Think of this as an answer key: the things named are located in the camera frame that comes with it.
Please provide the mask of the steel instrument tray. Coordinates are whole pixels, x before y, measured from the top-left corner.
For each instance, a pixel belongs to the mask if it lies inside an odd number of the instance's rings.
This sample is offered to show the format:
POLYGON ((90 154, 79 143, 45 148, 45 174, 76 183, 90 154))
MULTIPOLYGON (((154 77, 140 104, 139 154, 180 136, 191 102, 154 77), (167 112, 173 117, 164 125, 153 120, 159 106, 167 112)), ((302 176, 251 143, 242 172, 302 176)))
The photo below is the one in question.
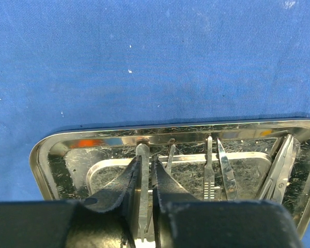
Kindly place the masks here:
POLYGON ((212 167, 220 200, 227 200, 216 139, 234 171, 239 199, 258 199, 284 138, 299 142, 294 166, 281 203, 291 214, 300 236, 310 221, 310 119, 193 123, 174 126, 127 127, 59 132, 45 137, 30 153, 30 167, 46 200, 83 199, 118 177, 136 156, 138 144, 150 149, 147 241, 154 246, 151 158, 164 167, 171 144, 176 145, 171 176, 195 198, 204 200, 206 138, 212 137, 212 167))

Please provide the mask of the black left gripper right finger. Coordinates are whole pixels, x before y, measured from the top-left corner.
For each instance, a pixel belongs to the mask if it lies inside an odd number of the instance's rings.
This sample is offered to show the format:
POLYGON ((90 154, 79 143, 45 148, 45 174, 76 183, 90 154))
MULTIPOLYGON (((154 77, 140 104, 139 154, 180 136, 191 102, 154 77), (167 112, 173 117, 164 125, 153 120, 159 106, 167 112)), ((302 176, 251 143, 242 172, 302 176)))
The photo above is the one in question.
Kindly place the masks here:
POLYGON ((266 200, 202 201, 152 157, 156 247, 303 247, 289 212, 266 200))

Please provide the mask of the pointed steel tweezers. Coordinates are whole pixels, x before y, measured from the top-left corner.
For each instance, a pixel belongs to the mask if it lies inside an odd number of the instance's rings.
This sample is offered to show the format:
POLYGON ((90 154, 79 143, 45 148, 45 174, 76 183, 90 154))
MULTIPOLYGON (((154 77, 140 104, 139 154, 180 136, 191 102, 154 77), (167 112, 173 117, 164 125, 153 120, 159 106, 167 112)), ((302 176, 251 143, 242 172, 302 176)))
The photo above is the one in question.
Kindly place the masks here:
POLYGON ((219 162, 222 172, 223 185, 227 200, 237 200, 239 198, 237 183, 234 171, 229 162, 227 154, 219 138, 216 139, 218 147, 219 162))

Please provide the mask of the steel scalpel handle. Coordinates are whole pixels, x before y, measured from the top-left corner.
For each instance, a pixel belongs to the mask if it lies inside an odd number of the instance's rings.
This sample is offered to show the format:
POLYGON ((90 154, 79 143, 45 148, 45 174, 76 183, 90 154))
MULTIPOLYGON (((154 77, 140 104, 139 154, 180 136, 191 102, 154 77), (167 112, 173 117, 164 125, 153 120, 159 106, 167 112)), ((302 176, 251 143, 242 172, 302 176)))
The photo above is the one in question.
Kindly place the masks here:
POLYGON ((205 143, 205 159, 204 166, 204 189, 203 196, 205 201, 220 200, 220 187, 215 185, 215 173, 212 167, 212 137, 209 135, 205 143))
POLYGON ((167 158, 167 164, 165 167, 166 172, 170 175, 171 174, 171 169, 172 169, 172 163, 173 163, 173 158, 176 150, 176 145, 171 144, 169 153, 168 153, 168 158, 167 158))

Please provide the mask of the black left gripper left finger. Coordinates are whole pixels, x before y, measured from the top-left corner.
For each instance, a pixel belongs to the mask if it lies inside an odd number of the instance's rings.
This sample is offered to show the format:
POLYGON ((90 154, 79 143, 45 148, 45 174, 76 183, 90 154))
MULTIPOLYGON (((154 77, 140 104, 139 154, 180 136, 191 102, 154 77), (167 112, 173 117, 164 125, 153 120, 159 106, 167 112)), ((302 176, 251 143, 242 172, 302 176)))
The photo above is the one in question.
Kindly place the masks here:
POLYGON ((0 247, 135 247, 141 167, 82 201, 0 202, 0 247))

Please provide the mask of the blue cloth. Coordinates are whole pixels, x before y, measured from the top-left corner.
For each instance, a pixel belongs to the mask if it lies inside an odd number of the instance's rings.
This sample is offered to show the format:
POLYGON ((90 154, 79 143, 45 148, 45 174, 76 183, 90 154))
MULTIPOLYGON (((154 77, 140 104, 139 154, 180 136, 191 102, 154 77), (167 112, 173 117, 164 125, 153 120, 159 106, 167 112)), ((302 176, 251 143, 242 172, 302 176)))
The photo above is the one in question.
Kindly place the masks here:
POLYGON ((310 118, 310 1, 0 1, 0 202, 53 131, 310 118))

